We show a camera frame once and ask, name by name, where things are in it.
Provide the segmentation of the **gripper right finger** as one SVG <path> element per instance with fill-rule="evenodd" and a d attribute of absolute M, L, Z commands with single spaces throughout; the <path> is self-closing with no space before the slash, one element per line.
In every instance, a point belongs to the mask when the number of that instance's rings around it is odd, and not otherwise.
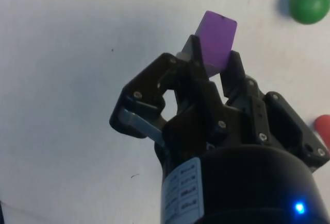
<path fill-rule="evenodd" d="M 226 106 L 243 115 L 243 126 L 257 144 L 284 150 L 311 171 L 329 162 L 329 150 L 281 94 L 263 93 L 257 81 L 245 73 L 238 52 L 230 52 L 220 76 Z"/>

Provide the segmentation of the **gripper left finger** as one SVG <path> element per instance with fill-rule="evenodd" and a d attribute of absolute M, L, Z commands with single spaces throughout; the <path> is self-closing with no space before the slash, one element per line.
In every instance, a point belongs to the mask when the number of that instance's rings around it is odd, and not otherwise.
<path fill-rule="evenodd" d="M 199 37 L 191 35 L 182 52 L 187 60 L 163 53 L 124 86 L 109 120 L 114 130 L 140 139 L 149 137 L 166 147 L 164 134 L 170 123 L 161 116 L 166 106 L 163 95 L 173 90 L 179 113 L 196 108 L 197 126 L 206 140 L 227 136 L 224 107 L 206 73 Z"/>

